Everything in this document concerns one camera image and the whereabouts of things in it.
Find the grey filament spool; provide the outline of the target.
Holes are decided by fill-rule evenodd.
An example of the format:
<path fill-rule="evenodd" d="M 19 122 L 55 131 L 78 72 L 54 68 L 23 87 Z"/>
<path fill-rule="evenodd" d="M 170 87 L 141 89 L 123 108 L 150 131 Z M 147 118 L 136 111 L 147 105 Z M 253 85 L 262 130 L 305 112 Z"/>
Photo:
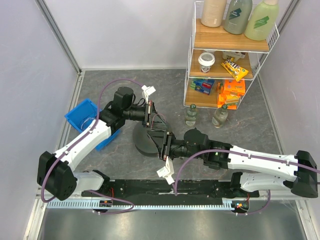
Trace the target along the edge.
<path fill-rule="evenodd" d="M 166 121 L 167 129 L 162 131 L 171 132 L 171 125 Z M 151 130 L 149 127 L 145 127 L 142 123 L 137 123 L 133 129 L 132 139 L 136 149 L 144 156 L 150 158 L 158 157 L 158 150 L 155 144 L 147 135 L 147 130 Z"/>

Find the blue plastic bin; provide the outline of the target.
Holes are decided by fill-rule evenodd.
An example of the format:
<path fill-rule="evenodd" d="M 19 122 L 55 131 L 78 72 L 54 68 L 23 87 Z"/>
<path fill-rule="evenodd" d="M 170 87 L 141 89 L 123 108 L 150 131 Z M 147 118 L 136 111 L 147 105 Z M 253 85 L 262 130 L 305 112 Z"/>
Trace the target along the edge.
<path fill-rule="evenodd" d="M 73 144 L 81 140 L 74 150 L 87 148 L 89 151 L 100 151 L 120 133 L 119 129 L 112 132 L 105 122 L 97 120 L 97 111 L 98 107 L 87 98 L 65 115 L 72 127 L 80 132 L 80 135 L 71 141 Z"/>

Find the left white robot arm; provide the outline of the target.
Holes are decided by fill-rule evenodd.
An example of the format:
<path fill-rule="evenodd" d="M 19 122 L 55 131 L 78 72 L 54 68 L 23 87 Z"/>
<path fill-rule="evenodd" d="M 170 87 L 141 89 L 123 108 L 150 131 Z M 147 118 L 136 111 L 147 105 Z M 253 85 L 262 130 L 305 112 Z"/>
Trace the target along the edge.
<path fill-rule="evenodd" d="M 123 127 L 127 120 L 139 121 L 148 133 L 162 133 L 169 126 L 147 100 L 143 105 L 134 103 L 135 94 L 129 87 L 120 87 L 113 100 L 100 111 L 97 118 L 74 140 L 54 153 L 45 151 L 39 157 L 37 183 L 41 186 L 41 199 L 48 202 L 45 193 L 60 201 L 75 192 L 92 190 L 99 197 L 106 196 L 110 185 L 107 176 L 98 170 L 76 172 L 79 163 L 102 141 Z"/>

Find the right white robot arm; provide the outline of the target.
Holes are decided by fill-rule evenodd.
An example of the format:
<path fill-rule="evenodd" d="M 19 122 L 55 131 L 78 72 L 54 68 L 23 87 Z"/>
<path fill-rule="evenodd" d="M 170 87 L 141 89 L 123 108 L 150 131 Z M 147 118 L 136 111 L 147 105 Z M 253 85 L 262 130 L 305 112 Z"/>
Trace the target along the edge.
<path fill-rule="evenodd" d="M 205 166 L 215 170 L 240 170 L 229 184 L 229 191 L 235 197 L 245 192 L 278 189 L 289 189 L 292 194 L 303 198 L 318 197 L 320 171 L 307 151 L 299 150 L 288 155 L 252 151 L 210 140 L 196 128 L 188 130 L 182 140 L 164 129 L 148 130 L 147 136 L 157 147 L 158 157 L 165 161 L 165 166 L 157 174 L 173 185 L 175 192 L 179 179 L 173 177 L 173 159 L 183 157 L 188 162 L 201 159 Z"/>

